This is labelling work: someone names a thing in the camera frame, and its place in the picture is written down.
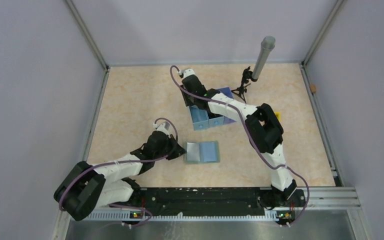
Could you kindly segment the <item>green leather card holder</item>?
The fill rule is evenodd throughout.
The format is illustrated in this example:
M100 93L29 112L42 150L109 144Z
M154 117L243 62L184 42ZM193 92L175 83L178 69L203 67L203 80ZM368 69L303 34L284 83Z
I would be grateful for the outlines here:
M212 164L220 162L219 143L217 141L185 142L183 161L186 164Z

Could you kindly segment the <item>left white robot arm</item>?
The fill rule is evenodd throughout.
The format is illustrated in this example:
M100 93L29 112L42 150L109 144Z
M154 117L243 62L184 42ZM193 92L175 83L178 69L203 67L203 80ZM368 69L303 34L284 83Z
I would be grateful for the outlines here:
M186 153L178 131L167 118L154 121L147 141L125 156L104 163L78 162L53 194L60 211L81 221L96 208L116 203L134 207L140 202L139 185L132 179L151 170L156 162Z

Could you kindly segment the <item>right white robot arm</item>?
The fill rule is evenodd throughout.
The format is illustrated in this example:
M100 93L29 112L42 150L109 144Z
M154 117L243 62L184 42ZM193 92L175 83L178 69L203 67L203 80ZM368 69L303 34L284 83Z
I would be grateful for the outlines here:
M271 191L264 203L274 209L287 206L294 198L297 182L287 164L284 148L284 129L270 105L247 104L228 97L218 89L206 89L191 68L177 70L178 86L186 103L211 114L221 115L241 123L251 146L270 170Z

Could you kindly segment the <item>light blue card tray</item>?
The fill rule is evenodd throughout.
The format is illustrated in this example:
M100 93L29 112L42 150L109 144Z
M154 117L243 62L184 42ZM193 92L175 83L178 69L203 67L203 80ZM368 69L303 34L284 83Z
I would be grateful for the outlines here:
M209 128L209 117L205 110L199 109L196 106L189 106L188 109L194 131L206 130Z

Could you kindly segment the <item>purple card tray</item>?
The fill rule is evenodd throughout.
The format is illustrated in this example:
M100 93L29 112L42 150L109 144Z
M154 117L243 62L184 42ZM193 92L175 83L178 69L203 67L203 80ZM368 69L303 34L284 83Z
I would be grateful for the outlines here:
M223 93L225 96L227 96L230 99L234 99L233 93L231 92L231 89L229 87L222 87L218 88L221 93ZM226 106L226 111L229 112L229 115L224 115L224 125L235 123L237 121L240 121L238 113L231 107Z

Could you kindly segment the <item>middle blue card tray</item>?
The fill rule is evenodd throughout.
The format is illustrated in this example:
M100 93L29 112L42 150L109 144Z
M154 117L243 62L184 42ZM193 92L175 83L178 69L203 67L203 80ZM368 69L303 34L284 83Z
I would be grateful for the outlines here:
M208 112L208 127L214 128L224 125L225 117L220 114Z

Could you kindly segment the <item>grey cylinder on tripod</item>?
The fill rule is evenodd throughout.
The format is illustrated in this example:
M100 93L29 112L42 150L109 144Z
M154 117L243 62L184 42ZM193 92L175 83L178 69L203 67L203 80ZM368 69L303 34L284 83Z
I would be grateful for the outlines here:
M252 71L251 80L256 82L263 70L263 67L271 53L271 51L275 48L276 39L271 35L267 35L264 37L260 44L260 52L258 54L257 61L254 66L254 70Z

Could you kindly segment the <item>coloured toy brick block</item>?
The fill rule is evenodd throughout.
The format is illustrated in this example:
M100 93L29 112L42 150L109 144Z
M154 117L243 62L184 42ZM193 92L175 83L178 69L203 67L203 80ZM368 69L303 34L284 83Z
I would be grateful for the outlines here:
M281 114L279 112L275 112L274 115L278 121L281 121Z

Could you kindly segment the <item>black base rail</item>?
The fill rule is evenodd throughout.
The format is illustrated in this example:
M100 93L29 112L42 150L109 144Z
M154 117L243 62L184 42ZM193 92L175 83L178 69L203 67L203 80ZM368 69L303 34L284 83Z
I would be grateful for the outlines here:
M260 187L149 187L134 190L124 206L149 210L154 217L245 217L263 216L284 208L296 210L306 202L302 189L285 200L271 188Z

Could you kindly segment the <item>small brown wall piece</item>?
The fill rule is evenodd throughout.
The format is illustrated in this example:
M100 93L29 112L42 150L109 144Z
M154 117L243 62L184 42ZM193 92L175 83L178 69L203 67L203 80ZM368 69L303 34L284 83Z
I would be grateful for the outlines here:
M317 92L317 88L314 84L310 84L309 89L310 89L311 94L314 94Z

